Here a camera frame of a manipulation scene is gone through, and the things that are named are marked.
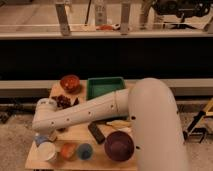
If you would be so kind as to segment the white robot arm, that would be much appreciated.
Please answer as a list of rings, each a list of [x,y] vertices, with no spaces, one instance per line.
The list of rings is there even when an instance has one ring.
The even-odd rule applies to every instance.
[[[138,171],[189,171],[180,116],[171,89],[161,80],[144,78],[77,106],[58,110],[56,102],[38,101],[33,130],[48,135],[85,122],[129,116],[133,136],[116,131],[105,141],[105,153],[114,161],[136,157]]]

